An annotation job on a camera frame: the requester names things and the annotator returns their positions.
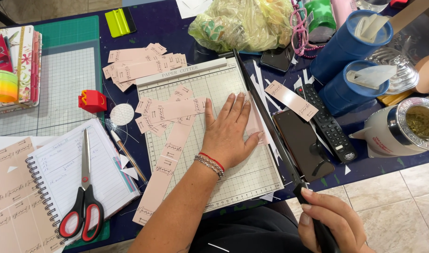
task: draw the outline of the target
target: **notebook spiral binding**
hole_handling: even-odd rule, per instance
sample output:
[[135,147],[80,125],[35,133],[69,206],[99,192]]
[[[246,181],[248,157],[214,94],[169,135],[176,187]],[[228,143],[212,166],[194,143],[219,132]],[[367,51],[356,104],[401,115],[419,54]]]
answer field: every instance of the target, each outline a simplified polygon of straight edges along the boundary
[[[44,182],[43,181],[40,182],[41,176],[37,177],[39,172],[35,171],[37,169],[37,166],[33,166],[35,162],[30,162],[31,159],[33,159],[33,157],[29,157],[25,161],[27,163],[27,168],[29,169],[29,172],[32,174],[32,178],[34,179],[33,182],[37,184],[35,187],[39,189],[38,194],[41,194],[40,198],[43,200],[43,204],[46,205],[44,209],[48,211],[47,215],[51,216],[49,220],[54,221],[54,219],[58,217],[57,214],[54,214],[54,211],[55,211],[55,208],[53,208],[54,203],[47,204],[47,202],[51,199],[46,197],[47,195],[49,195],[49,192],[43,192],[44,190],[46,190],[46,187],[41,187],[44,184]],[[54,223],[52,224],[53,227],[56,227],[55,233],[57,234],[58,239],[62,238],[62,236],[59,233],[59,227],[58,227],[59,224],[60,224],[60,220],[54,221]],[[68,239],[63,239],[60,242],[60,244],[63,245],[67,240]]]

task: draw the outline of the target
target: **dark blue table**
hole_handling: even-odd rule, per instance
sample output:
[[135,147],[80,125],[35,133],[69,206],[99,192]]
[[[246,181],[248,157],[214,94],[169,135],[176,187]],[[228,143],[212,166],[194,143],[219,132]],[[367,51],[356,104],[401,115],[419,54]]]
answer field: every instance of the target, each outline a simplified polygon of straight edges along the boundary
[[[33,24],[41,24],[46,22],[55,22],[66,19],[82,18],[87,16],[98,15],[100,24],[100,50],[101,50],[101,61],[102,67],[108,65],[108,53],[114,49],[126,49],[126,48],[138,48],[146,47],[149,43],[160,43],[165,46],[168,52],[185,54],[188,63],[196,64],[213,60],[217,58],[217,54],[211,50],[201,47],[198,45],[193,37],[189,36],[188,26],[194,20],[194,18],[181,19],[175,0],[166,0],[155,3],[142,4],[130,7],[133,19],[137,26],[138,31],[132,34],[112,38],[108,30],[108,25],[105,20],[104,13],[107,11],[99,11],[88,14],[81,14],[66,18],[53,19],[47,21],[36,22]],[[241,58],[246,63],[246,68],[249,74],[255,73],[255,69],[252,64],[252,60],[259,62],[259,56],[257,55],[241,55]],[[285,82],[285,86],[293,89],[293,84],[298,79],[298,76],[303,78],[302,70],[308,68],[310,63],[309,60],[304,58],[298,58],[299,62],[296,66],[290,66],[290,70],[286,74],[277,73],[262,67],[263,78],[269,81],[277,80],[280,83]],[[321,88],[321,84],[315,82],[317,90]],[[126,92],[121,92],[111,80],[104,80],[103,92],[108,98],[108,110],[105,113],[106,119],[110,118],[111,109],[115,104],[129,103],[135,107],[138,103],[138,94],[135,86],[130,87]],[[276,111],[276,108],[268,103],[269,110],[271,112]],[[345,116],[336,118],[336,121],[342,126],[345,134],[351,134],[363,128],[364,120],[366,120],[372,113],[383,108],[383,105],[374,100],[357,110],[346,114]],[[107,129],[110,130],[110,124],[106,125]],[[145,143],[144,135],[141,135],[135,122],[129,123],[123,127],[123,130],[127,131],[137,141],[131,137],[127,138],[127,135],[121,134],[122,140],[127,138],[126,147],[136,159],[140,167],[143,168],[146,176],[150,177],[150,166],[147,155],[147,148]],[[321,180],[314,181],[310,184],[310,187],[315,191],[324,190],[331,187],[336,187],[355,181],[363,180],[369,177],[382,175],[398,171],[404,168],[413,167],[420,164],[429,163],[429,152],[425,152],[419,155],[405,156],[399,158],[368,158],[366,142],[363,140],[351,139],[353,146],[355,146],[358,152],[358,158],[348,164],[351,172],[345,175],[345,165],[338,164],[333,159],[335,165],[335,171],[330,175],[325,176]],[[280,168],[283,176],[287,179],[286,183],[290,182],[290,176],[286,173],[284,168]],[[274,196],[281,198],[282,200],[292,198],[294,186],[289,184],[284,190],[275,192]],[[139,204],[137,199],[127,207],[119,211],[116,215],[110,219],[110,238],[101,242],[73,248],[66,250],[67,253],[81,252],[97,247],[105,246],[108,244],[114,244],[128,239],[133,239],[139,233],[142,226],[132,221],[134,210]],[[204,215],[204,218],[210,216],[222,215],[224,213],[230,213],[237,210],[244,210],[248,208],[257,207],[260,205],[267,204],[268,202],[262,199],[244,201],[240,204],[215,210]]]

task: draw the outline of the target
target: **plastic bag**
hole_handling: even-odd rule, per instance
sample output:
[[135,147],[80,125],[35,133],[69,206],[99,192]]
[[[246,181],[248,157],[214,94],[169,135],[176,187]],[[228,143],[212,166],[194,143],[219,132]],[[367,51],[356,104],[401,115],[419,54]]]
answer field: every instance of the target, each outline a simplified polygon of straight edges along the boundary
[[286,47],[292,35],[292,12],[288,0],[214,0],[189,25],[188,33],[218,53]]

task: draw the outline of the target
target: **round white pad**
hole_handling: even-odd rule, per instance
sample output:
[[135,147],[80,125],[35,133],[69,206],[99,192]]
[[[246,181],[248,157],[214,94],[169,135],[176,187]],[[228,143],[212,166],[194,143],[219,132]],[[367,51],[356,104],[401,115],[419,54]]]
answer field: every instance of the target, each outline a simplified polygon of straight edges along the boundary
[[110,113],[111,122],[118,126],[127,125],[132,121],[135,112],[129,104],[119,104],[115,106]]

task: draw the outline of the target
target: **pink eyeglasses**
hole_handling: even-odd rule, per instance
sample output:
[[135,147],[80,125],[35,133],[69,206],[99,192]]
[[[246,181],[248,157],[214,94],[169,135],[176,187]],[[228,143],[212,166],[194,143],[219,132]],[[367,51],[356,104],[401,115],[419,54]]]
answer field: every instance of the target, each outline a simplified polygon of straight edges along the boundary
[[[307,59],[314,59],[316,56],[305,55],[305,51],[313,51],[319,48],[323,48],[322,46],[315,46],[309,43],[308,41],[308,30],[307,30],[307,9],[299,8],[298,4],[294,3],[294,0],[291,0],[293,4],[294,11],[291,13],[290,17],[290,25],[293,29],[293,35],[291,38],[291,45],[294,49],[294,52],[298,56],[305,57]],[[300,17],[300,12],[303,12],[304,18],[303,20]],[[297,36],[296,45],[294,45],[294,36]]]

